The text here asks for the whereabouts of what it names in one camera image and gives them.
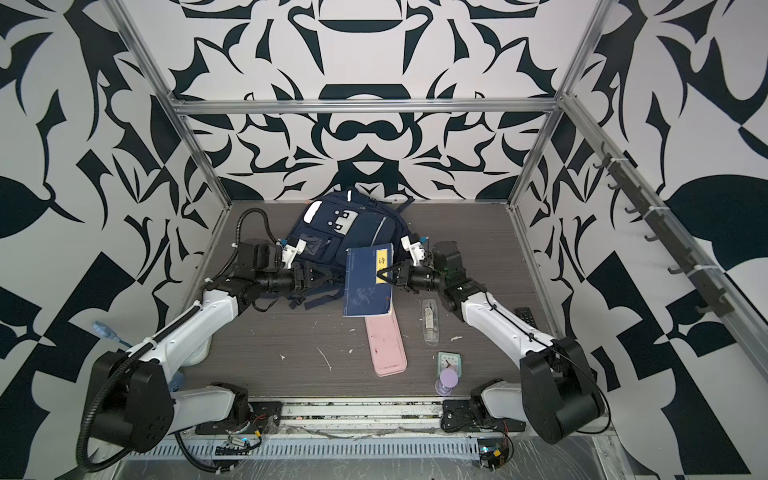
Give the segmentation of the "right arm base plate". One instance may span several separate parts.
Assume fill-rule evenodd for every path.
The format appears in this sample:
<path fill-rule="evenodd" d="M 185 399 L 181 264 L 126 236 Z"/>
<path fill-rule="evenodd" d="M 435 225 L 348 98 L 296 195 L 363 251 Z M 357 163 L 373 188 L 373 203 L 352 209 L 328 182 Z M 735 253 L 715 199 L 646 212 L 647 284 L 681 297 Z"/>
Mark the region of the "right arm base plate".
<path fill-rule="evenodd" d="M 495 419 L 485 414 L 469 399 L 445 399 L 442 401 L 440 428 L 446 433 L 500 432 L 519 433 L 527 424 L 512 419 Z"/>

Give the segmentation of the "blue book yellow label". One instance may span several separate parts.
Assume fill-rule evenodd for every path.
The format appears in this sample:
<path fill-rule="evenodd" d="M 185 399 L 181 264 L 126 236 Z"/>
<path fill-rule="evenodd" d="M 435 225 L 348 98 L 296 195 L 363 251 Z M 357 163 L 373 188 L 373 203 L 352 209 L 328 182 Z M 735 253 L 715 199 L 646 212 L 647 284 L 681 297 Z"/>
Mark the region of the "blue book yellow label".
<path fill-rule="evenodd" d="M 392 265 L 392 244 L 350 248 L 347 251 L 345 317 L 375 317 L 391 310 L 392 286 L 377 276 Z"/>

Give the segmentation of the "navy blue school backpack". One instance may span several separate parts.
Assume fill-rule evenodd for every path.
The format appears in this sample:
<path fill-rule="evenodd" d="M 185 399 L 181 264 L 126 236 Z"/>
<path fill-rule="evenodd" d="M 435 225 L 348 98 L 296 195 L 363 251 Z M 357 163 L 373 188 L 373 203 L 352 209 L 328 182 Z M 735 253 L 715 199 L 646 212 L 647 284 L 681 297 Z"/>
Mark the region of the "navy blue school backpack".
<path fill-rule="evenodd" d="M 394 206 L 354 189 L 333 192 L 313 201 L 297 220 L 290 235 L 306 242 L 297 259 L 325 269 L 329 275 L 305 293 L 292 295 L 289 307 L 309 310 L 344 296 L 347 250 L 390 243 L 396 262 L 410 254 L 401 239 L 411 231 L 402 212 L 414 202 L 410 196 Z"/>

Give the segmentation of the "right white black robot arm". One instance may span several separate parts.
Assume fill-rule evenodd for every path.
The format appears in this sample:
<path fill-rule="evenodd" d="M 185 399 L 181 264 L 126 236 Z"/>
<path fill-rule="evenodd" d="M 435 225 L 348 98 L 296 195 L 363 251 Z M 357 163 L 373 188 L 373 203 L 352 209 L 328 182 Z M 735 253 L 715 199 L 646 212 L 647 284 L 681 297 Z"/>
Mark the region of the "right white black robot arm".
<path fill-rule="evenodd" d="M 379 264 L 378 279 L 403 290 L 427 290 L 440 297 L 445 309 L 484 334 L 519 370 L 517 384 L 498 380 L 475 391 L 479 414 L 515 420 L 550 444 L 585 429 L 604 417 L 605 433 L 612 423 L 607 396 L 590 369 L 583 348 L 573 337 L 555 338 L 529 325 L 504 307 L 488 288 L 471 278 L 456 243 L 435 244 L 425 265 L 419 258 Z"/>

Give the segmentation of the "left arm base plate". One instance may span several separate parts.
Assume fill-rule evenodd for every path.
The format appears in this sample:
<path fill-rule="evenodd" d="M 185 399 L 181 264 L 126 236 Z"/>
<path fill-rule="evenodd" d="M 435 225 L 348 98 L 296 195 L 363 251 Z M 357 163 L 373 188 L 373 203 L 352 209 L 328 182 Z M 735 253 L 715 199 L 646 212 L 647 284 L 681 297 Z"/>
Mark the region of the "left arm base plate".
<path fill-rule="evenodd" d="M 283 403 L 280 401 L 256 401 L 249 403 L 248 423 L 243 435 L 268 435 L 277 432 L 282 421 Z"/>

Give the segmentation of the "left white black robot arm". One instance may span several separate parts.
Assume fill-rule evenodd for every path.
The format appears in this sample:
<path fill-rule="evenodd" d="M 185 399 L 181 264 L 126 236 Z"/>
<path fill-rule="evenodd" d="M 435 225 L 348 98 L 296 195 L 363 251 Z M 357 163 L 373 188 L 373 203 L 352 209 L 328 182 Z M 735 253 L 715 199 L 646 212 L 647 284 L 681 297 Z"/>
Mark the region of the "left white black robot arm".
<path fill-rule="evenodd" d="M 94 363 L 75 457 L 87 472 L 102 471 L 131 452 L 147 452 L 163 438 L 205 423 L 240 431 L 251 422 L 248 392 L 214 383 L 173 391 L 174 375 L 218 330 L 254 308 L 259 298 L 306 297 L 341 288 L 344 265 L 303 253 L 304 242 L 240 241 L 227 263 L 175 320 L 124 353 Z"/>

